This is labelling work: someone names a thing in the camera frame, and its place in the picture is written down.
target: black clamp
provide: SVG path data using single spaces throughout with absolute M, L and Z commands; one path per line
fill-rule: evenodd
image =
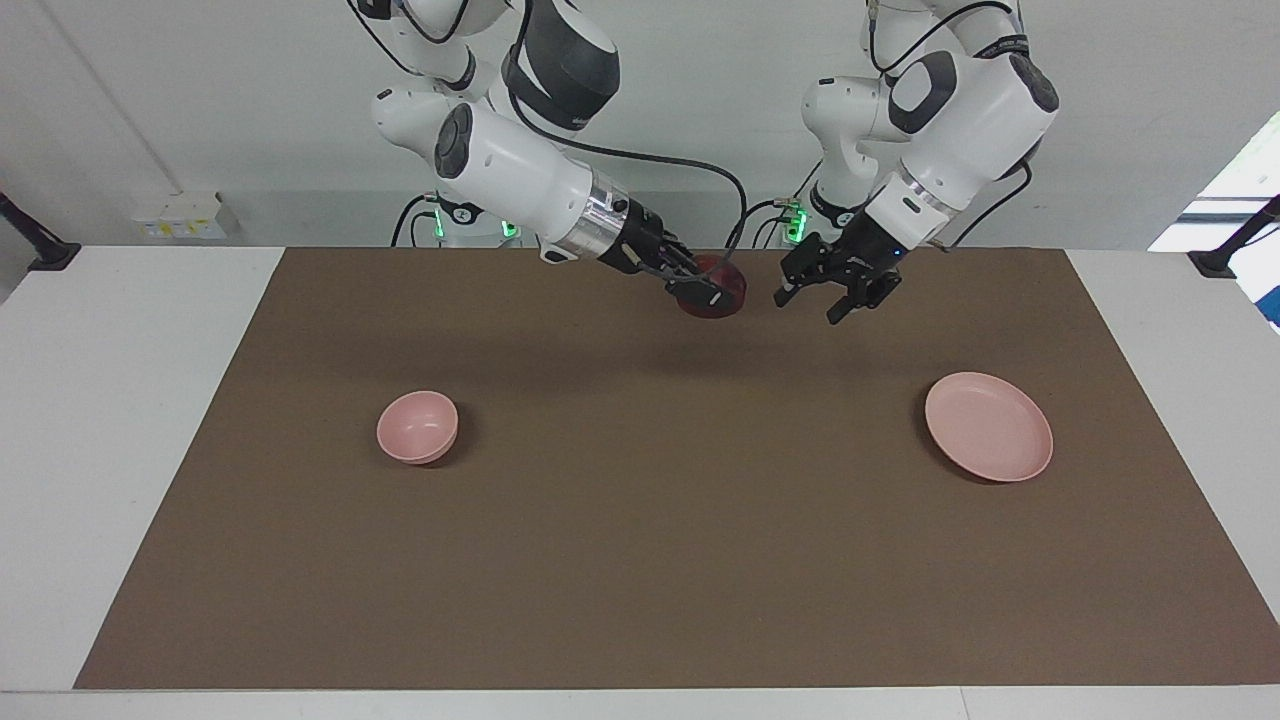
M 818 233 L 809 237 L 782 259 L 786 284 L 774 295 L 778 307 L 786 307 L 800 291 L 824 283 L 846 288 L 845 297 L 827 310 L 827 320 L 838 325 L 851 313 L 874 310 L 902 284 L 897 264 L 908 249 L 893 240 L 867 213 L 858 213 L 835 243 Z
M 627 217 L 613 246 L 598 258 L 600 263 L 628 275 L 646 270 L 677 275 L 681 279 L 668 279 L 666 284 L 667 292 L 676 300 L 698 307 L 733 307 L 737 296 L 705 277 L 694 254 L 663 228 L 657 213 L 636 200 L 620 200 L 613 210 L 625 211 Z

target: silver metal ring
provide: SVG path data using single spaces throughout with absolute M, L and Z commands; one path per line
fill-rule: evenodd
M 631 211 L 631 197 L 607 176 L 591 172 L 591 193 L 573 229 L 554 245 L 577 258 L 599 258 L 613 247 Z
M 906 169 L 906 165 L 899 165 L 897 172 L 900 176 L 902 176 L 902 182 L 906 183 L 906 188 L 910 190 L 911 195 L 918 197 L 920 202 L 928 205 L 929 208 L 933 208 L 934 210 L 942 213 L 947 218 L 955 218 L 956 215 L 960 214 L 960 210 L 956 210 L 955 208 L 934 197 L 933 193 L 929 192 L 929 190 L 924 187 L 924 184 L 920 181 L 915 179 L 915 176 L 911 174 L 911 170 Z

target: plate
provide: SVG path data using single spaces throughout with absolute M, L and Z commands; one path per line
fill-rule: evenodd
M 1053 430 L 1025 392 L 982 373 L 959 373 L 929 391 L 924 415 L 956 465 L 997 483 L 1038 477 L 1053 459 Z

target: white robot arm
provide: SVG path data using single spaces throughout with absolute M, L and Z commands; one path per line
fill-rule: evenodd
M 989 183 L 1023 167 L 1059 110 L 1012 8 L 950 0 L 892 5 L 868 4 L 868 50 L 876 49 L 872 60 L 882 76 L 823 79 L 805 97 L 805 123 L 824 150 L 808 199 L 818 219 L 783 261 L 786 282 L 774 299 L 785 306 L 804 287 L 842 284 L 847 295 L 828 313 L 833 324 L 879 306 L 901 283 L 896 266 L 906 254 L 936 237 Z M 920 36 L 901 27 L 918 31 L 928 24 L 922 17 L 948 22 L 972 56 L 941 50 L 913 59 Z M 905 143 L 899 167 L 881 177 L 861 151 L 867 140 Z
M 479 1 L 388 0 L 406 64 L 428 76 L 430 87 L 394 87 L 378 96 L 374 119 L 383 136 L 431 163 L 445 205 L 472 222 L 488 210 L 535 232 L 548 263 L 596 259 L 627 274 L 658 274 L 668 292 L 695 306 L 733 307 L 733 293 L 701 273 L 655 213 L 529 127 L 476 102 L 488 86 L 476 81 L 483 72 L 456 37 L 488 27 L 506 8 L 500 0 L 477 8 Z M 503 61 L 506 92 L 498 100 L 516 104 L 541 132 L 568 138 L 617 92 L 618 51 L 567 0 L 527 3 L 520 38 Z M 429 33 L 444 40 L 451 23 L 457 28 L 447 42 L 429 40 Z

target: red bowl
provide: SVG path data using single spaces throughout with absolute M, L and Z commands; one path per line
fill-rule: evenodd
M 705 273 L 718 265 L 721 259 L 719 255 L 698 255 L 694 258 L 694 261 L 698 263 L 698 269 Z M 736 315 L 742 306 L 746 305 L 746 275 L 744 275 L 742 270 L 739 270 L 737 265 L 733 263 L 724 263 L 722 268 L 710 274 L 710 279 L 716 284 L 733 293 L 733 305 L 724 309 L 699 307 L 677 300 L 680 309 L 704 320 L 719 320 Z

